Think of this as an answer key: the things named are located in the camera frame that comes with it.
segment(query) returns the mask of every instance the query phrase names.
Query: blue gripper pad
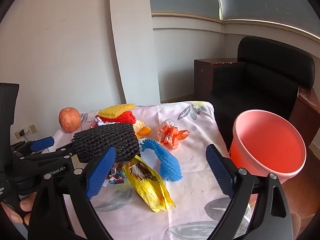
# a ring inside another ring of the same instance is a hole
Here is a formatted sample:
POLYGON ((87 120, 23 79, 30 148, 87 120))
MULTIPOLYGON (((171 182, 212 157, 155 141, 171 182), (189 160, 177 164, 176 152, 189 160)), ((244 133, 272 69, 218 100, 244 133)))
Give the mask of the blue gripper pad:
POLYGON ((101 159, 95 165, 94 170, 87 178, 87 190, 85 192, 88 199, 99 194, 103 182, 109 174, 113 163, 116 160, 116 150, 113 147, 108 147, 104 154, 101 154, 101 159))
POLYGON ((43 138, 37 141, 34 141, 32 145, 30 146, 30 150, 33 152, 39 152, 44 149, 47 149, 54 145, 54 138, 53 137, 47 137, 43 138))
POLYGON ((235 195, 233 190, 234 179, 224 164, 224 157, 221 156, 220 152, 213 144, 207 147, 205 156, 222 193, 229 196, 229 198, 233 198, 235 195))

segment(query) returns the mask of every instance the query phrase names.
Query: leaf pattern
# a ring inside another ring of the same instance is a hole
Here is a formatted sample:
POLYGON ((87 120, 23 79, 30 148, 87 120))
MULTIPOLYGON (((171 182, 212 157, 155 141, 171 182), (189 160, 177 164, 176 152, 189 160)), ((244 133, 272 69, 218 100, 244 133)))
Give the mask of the leaf pattern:
POLYGON ((210 109, 209 106, 203 105, 203 106, 200 106, 200 109, 201 109, 203 112, 205 112, 205 113, 207 113, 207 110, 209 110, 208 113, 212 116, 212 111, 211 111, 211 109, 210 109))
POLYGON ((187 106, 178 116, 178 120, 180 120, 181 118, 184 118, 186 116, 188 116, 188 114, 190 114, 190 117, 193 120, 197 119, 197 115, 200 114, 200 108, 195 108, 193 104, 190 104, 189 106, 187 106))
POLYGON ((166 234, 174 235, 181 240, 207 240, 217 224, 218 222, 214 220, 190 222, 170 227, 167 229, 166 234))
POLYGON ((178 120, 183 117, 186 117, 190 113, 190 106, 187 106, 178 116, 178 120))
POLYGON ((89 113, 80 114, 80 116, 81 116, 81 125, 83 125, 88 120, 88 114, 89 113))
POLYGON ((113 198, 109 202, 102 203, 96 206, 95 211, 100 212, 109 212, 119 208, 122 208, 126 205, 132 196, 132 188, 125 191, 116 190, 113 194, 113 198))
MULTIPOLYGON (((192 239, 207 239, 213 232, 218 222, 222 218, 230 203, 230 198, 223 197, 210 201, 204 207, 207 215, 212 221, 198 221, 186 224, 180 224, 167 229, 166 234, 175 236, 175 238, 181 240, 192 240, 192 239)), ((250 221, 250 208, 246 209, 245 216, 241 221, 235 238, 246 233, 250 221)))

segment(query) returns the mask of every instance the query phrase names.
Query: bucket rim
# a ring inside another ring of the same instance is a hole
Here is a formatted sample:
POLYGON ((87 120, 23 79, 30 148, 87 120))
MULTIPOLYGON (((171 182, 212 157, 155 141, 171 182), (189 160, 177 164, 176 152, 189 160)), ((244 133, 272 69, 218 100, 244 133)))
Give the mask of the bucket rim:
POLYGON ((260 110, 260 109, 251 109, 251 110, 247 110, 247 111, 244 111, 242 112, 241 114, 239 114, 234 122, 234 125, 233 125, 233 139, 235 140, 235 143, 237 144, 238 146, 238 149, 241 151, 242 155, 244 156, 244 158, 254 167, 256 167, 257 165, 263 170, 265 171, 267 174, 269 173, 275 173, 278 177, 283 177, 284 179, 287 177, 294 177, 295 175, 297 175, 303 168, 305 162, 306 162, 306 158, 307 158, 307 149, 306 149, 306 145, 302 139, 302 136, 301 134, 298 132, 298 130, 291 124, 289 123, 286 119, 284 119, 283 117, 277 115, 277 114, 274 114, 272 112, 269 112, 269 111, 265 111, 265 110, 260 110), (280 172, 280 171, 274 171, 273 169, 270 169, 268 167, 266 167, 263 163, 259 162, 248 150, 247 148, 244 146, 244 144, 242 143, 242 141, 240 140, 239 136, 237 135, 237 132, 236 132, 236 126, 237 126, 237 121, 239 120, 239 118, 241 118, 242 115, 248 113, 248 112, 265 112, 265 113, 268 113, 268 114, 272 114, 274 116, 277 116, 279 118, 281 118, 282 120, 284 120, 285 122, 287 122, 289 124, 289 126, 291 128, 293 128, 293 130, 295 130, 297 132, 297 134, 299 135, 298 137, 301 139, 302 143, 303 143, 303 146, 304 146, 304 160, 303 160, 303 163, 302 165, 295 171, 292 171, 292 172, 280 172))

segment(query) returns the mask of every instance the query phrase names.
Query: floral tablecloth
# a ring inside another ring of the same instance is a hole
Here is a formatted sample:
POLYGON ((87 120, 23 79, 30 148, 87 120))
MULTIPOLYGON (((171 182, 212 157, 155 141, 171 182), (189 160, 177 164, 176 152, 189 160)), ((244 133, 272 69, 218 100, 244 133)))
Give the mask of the floral tablecloth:
MULTIPOLYGON (((147 136, 157 140, 156 128, 167 118, 176 122, 179 130, 190 135, 170 152, 178 159, 183 179, 164 181, 176 208, 153 212, 129 183, 108 184, 91 203, 106 229, 115 240, 191 240, 207 239, 222 217, 230 199, 223 195, 205 158, 206 147, 213 143, 223 156, 228 156, 225 143, 208 102, 137 106, 132 110, 137 120, 152 129, 147 136)), ((88 129, 97 111, 81 114, 82 124, 76 131, 88 129)), ((70 142, 73 134, 59 130, 54 135, 51 151, 70 142)), ((159 161, 154 167, 159 168, 159 161)), ((65 196, 68 213, 78 235, 85 237, 76 218, 69 196, 65 196)), ((250 221, 250 206, 236 236, 243 234, 250 221)))

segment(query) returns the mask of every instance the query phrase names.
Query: finger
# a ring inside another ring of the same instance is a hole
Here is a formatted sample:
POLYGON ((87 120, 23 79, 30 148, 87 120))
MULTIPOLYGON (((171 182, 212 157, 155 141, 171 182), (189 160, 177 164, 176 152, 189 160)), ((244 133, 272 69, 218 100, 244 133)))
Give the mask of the finger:
POLYGON ((12 208, 10 208, 5 203, 1 202, 2 208, 4 209, 7 216, 10 218, 10 220, 14 223, 22 224, 22 218, 18 215, 17 212, 15 212, 12 208))
POLYGON ((31 211, 32 210, 32 207, 33 207, 33 203, 35 201, 35 198, 36 198, 36 195, 37 193, 34 192, 32 193, 29 197, 25 198, 25 199, 22 199, 20 201, 20 207, 23 211, 31 211))
POLYGON ((25 222, 27 225, 29 225, 29 222, 30 222, 30 215, 31 215, 31 213, 26 214, 26 215, 24 216, 24 222, 25 222))

